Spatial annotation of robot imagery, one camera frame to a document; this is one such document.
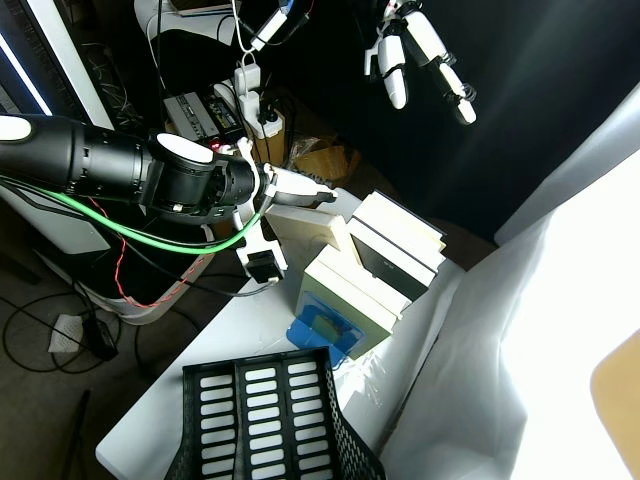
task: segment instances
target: black fabric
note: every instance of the black fabric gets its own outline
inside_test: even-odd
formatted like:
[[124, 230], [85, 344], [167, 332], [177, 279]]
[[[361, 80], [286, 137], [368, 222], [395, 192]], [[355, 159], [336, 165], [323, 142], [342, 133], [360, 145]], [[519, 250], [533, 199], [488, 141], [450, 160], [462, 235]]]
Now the black fabric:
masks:
[[[243, 2], [243, 17], [257, 25], [254, 2]], [[296, 0], [294, 8], [307, 6]], [[414, 65], [408, 106], [396, 111], [384, 86], [363, 76], [364, 48], [375, 39], [368, 7], [316, 1], [292, 41], [266, 47], [258, 61], [333, 123], [416, 213], [488, 239], [640, 81], [635, 0], [432, 0], [423, 12], [477, 89], [478, 121], [458, 125], [428, 69]]]

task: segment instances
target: dark floor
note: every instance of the dark floor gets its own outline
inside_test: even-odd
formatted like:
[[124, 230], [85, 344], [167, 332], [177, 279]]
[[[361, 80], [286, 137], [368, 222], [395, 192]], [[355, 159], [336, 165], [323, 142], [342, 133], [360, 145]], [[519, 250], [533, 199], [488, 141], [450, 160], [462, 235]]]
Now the dark floor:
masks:
[[[359, 196], [373, 188], [394, 194], [382, 177], [366, 164], [354, 175], [349, 190]], [[455, 226], [447, 226], [447, 238], [453, 259], [469, 268], [493, 249], [472, 235]], [[0, 253], [24, 265], [42, 280], [37, 285], [19, 280], [0, 267], [0, 296], [23, 305], [45, 295], [69, 291], [60, 280], [26, 244], [27, 227], [6, 205], [0, 203]], [[216, 256], [208, 272], [240, 273], [232, 253]], [[202, 282], [218, 282], [227, 290], [237, 289], [241, 280], [210, 278]], [[205, 326], [227, 303], [228, 299], [207, 292], [190, 289], [175, 305], [188, 313], [198, 324]], [[73, 296], [57, 297], [34, 305], [29, 309], [47, 322], [54, 322], [59, 313], [77, 313], [82, 304]], [[13, 309], [0, 302], [0, 328], [4, 328]], [[102, 316], [114, 330], [118, 322], [113, 316]], [[13, 364], [3, 354], [0, 356], [0, 465], [2, 478], [52, 479], [60, 478], [65, 455], [71, 440], [76, 412], [82, 393], [91, 391], [88, 410], [82, 427], [81, 456], [73, 458], [70, 479], [110, 479], [111, 475], [95, 459], [94, 449], [109, 429], [150, 386], [135, 361], [133, 340], [135, 327], [121, 324], [118, 343], [119, 355], [91, 372], [68, 375], [60, 372], [31, 373]], [[191, 342], [197, 331], [181, 315], [170, 311], [158, 321], [142, 327], [139, 345], [140, 355], [147, 366], [156, 373], [166, 366]], [[51, 367], [46, 349], [49, 331], [24, 315], [18, 315], [7, 332], [7, 347], [15, 357], [32, 367]], [[82, 369], [91, 366], [95, 359], [83, 354], [69, 368]], [[81, 475], [81, 464], [86, 465], [87, 475]]]

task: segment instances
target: beige object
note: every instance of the beige object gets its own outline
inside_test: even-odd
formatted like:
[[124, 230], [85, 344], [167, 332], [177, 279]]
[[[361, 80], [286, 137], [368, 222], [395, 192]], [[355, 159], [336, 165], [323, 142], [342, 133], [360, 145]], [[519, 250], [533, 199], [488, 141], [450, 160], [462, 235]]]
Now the beige object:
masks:
[[622, 460], [640, 479], [640, 330], [596, 367], [591, 395]]

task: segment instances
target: green cable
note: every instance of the green cable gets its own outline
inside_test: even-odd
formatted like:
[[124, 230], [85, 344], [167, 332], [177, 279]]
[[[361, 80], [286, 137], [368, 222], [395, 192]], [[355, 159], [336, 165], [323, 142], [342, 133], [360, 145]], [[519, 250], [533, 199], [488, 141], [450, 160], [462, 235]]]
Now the green cable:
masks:
[[49, 195], [50, 197], [55, 198], [56, 200], [59, 200], [60, 202], [63, 202], [66, 205], [69, 205], [71, 208], [78, 210], [80, 213], [85, 214], [86, 216], [90, 217], [96, 222], [101, 223], [105, 227], [108, 227], [111, 230], [114, 230], [119, 234], [124, 235], [125, 237], [132, 238], [133, 240], [137, 240], [140, 243], [144, 243], [152, 247], [160, 248], [162, 250], [168, 250], [170, 252], [175, 252], [175, 253], [186, 253], [191, 255], [208, 255], [211, 253], [220, 252], [221, 250], [224, 250], [225, 248], [230, 247], [231, 245], [236, 243], [238, 240], [243, 238], [247, 234], [249, 229], [253, 227], [258, 222], [258, 220], [260, 220], [260, 214], [259, 213], [254, 214], [253, 217], [251, 217], [251, 219], [249, 220], [249, 223], [247, 223], [242, 230], [236, 233], [233, 237], [222, 242], [220, 245], [215, 245], [213, 247], [207, 247], [207, 248], [179, 247], [179, 246], [169, 245], [167, 243], [159, 242], [158, 240], [154, 240], [152, 238], [148, 238], [144, 235], [141, 235], [137, 232], [133, 232], [129, 230], [127, 227], [125, 227], [124, 225], [120, 225], [119, 223], [116, 223], [112, 220], [109, 220], [106, 217], [103, 217], [98, 212], [92, 210], [91, 208], [87, 207], [86, 205], [83, 205], [82, 203], [74, 200], [71, 197], [67, 197], [62, 193], [49, 192], [48, 190], [42, 190], [42, 189], [40, 189], [40, 191]]

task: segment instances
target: light strip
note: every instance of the light strip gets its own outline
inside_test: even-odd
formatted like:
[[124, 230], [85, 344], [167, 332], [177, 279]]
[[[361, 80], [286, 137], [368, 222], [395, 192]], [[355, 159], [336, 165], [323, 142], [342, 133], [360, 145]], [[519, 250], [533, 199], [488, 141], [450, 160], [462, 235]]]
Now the light strip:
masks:
[[29, 89], [29, 92], [31, 92], [31, 95], [33, 96], [35, 101], [38, 103], [38, 105], [40, 105], [40, 108], [42, 109], [42, 111], [46, 115], [49, 115], [49, 116], [53, 115], [53, 113], [51, 112], [51, 109], [49, 108], [47, 103], [44, 101], [44, 98], [42, 98], [42, 95], [40, 95], [40, 92], [38, 92], [38, 89], [29, 78], [29, 75], [27, 75], [27, 72], [25, 72], [24, 68], [22, 68], [22, 65], [20, 65], [20, 62], [14, 55], [13, 50], [11, 50], [11, 47], [9, 46], [7, 41], [2, 36], [2, 33], [0, 33], [0, 48], [2, 48], [2, 51], [11, 62], [11, 65], [13, 65], [13, 68], [15, 69], [16, 73], [20, 76], [24, 84]]

